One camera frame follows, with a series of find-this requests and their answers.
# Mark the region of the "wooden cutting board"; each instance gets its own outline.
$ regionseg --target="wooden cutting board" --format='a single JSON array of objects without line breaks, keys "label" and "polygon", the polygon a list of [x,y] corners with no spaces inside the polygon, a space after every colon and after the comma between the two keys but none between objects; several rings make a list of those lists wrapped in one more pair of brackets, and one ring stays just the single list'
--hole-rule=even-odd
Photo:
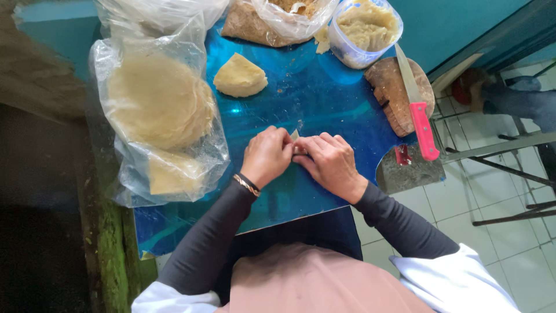
[{"label": "wooden cutting board", "polygon": [[[409,66],[426,102],[426,116],[430,118],[434,111],[434,93],[425,72],[413,60],[408,59]],[[374,94],[390,126],[399,137],[407,136],[415,131],[409,111],[409,98],[401,78],[400,66],[396,57],[387,57],[369,67],[365,71],[365,78],[374,88]]]}]

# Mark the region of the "forearm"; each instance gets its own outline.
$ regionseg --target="forearm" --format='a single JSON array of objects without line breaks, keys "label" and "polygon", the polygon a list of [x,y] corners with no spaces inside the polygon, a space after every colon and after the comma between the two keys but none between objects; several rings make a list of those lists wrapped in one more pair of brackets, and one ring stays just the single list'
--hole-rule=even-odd
[{"label": "forearm", "polygon": [[220,198],[187,232],[162,269],[157,281],[183,295],[199,295],[213,287],[230,244],[256,200],[232,180]]},{"label": "forearm", "polygon": [[459,250],[448,236],[370,182],[354,207],[403,257],[431,259]]}]

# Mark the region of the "table surface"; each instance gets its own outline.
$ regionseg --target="table surface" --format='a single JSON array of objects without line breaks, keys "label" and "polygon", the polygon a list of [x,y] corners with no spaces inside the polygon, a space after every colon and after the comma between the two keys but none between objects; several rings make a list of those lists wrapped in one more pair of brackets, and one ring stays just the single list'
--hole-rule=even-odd
[{"label": "table surface", "polygon": [[[410,134],[397,137],[373,95],[363,70],[343,65],[328,51],[315,53],[314,40],[283,48],[271,48],[218,34],[222,22],[207,33],[207,82],[218,101],[230,151],[231,164],[218,188],[197,202],[135,208],[140,257],[172,252],[191,226],[210,208],[231,176],[239,172],[249,140],[269,125],[295,129],[300,136],[327,131],[340,134],[353,147],[358,171],[376,184],[375,172],[382,157],[400,144],[413,144]],[[212,80],[235,53],[261,67],[268,86],[260,93],[234,98],[216,91]],[[385,56],[392,56],[390,50]],[[315,182],[308,172],[292,163],[270,183],[253,204],[239,233],[347,205]]]}]

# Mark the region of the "mashed filling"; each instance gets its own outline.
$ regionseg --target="mashed filling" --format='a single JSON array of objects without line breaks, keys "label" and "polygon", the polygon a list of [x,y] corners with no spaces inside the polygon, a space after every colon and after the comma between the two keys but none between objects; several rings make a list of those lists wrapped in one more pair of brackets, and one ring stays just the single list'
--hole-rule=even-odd
[{"label": "mashed filling", "polygon": [[399,29],[392,8],[379,7],[370,0],[353,4],[336,19],[349,41],[365,51],[380,51],[394,42]]}]

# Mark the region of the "plastic bag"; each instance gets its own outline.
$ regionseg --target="plastic bag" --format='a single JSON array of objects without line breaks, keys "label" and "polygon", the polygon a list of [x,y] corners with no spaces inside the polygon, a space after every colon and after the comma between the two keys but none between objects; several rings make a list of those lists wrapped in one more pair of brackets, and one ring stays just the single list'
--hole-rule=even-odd
[{"label": "plastic bag", "polygon": [[282,38],[259,17],[251,0],[233,1],[220,35],[241,38],[271,47],[284,47],[310,39],[310,37],[303,40]]},{"label": "plastic bag", "polygon": [[251,0],[259,17],[280,37],[287,40],[308,40],[323,25],[328,24],[339,0],[314,0],[307,5],[310,17],[304,14],[289,13],[269,0]]},{"label": "plastic bag", "polygon": [[204,81],[203,14],[174,35],[92,47],[99,100],[121,163],[113,199],[126,207],[193,202],[230,163],[216,99]]},{"label": "plastic bag", "polygon": [[230,0],[97,1],[98,16],[105,27],[111,29],[122,23],[131,23],[151,37],[171,35],[199,12],[202,12],[205,29],[208,30],[222,16],[230,2]]}]

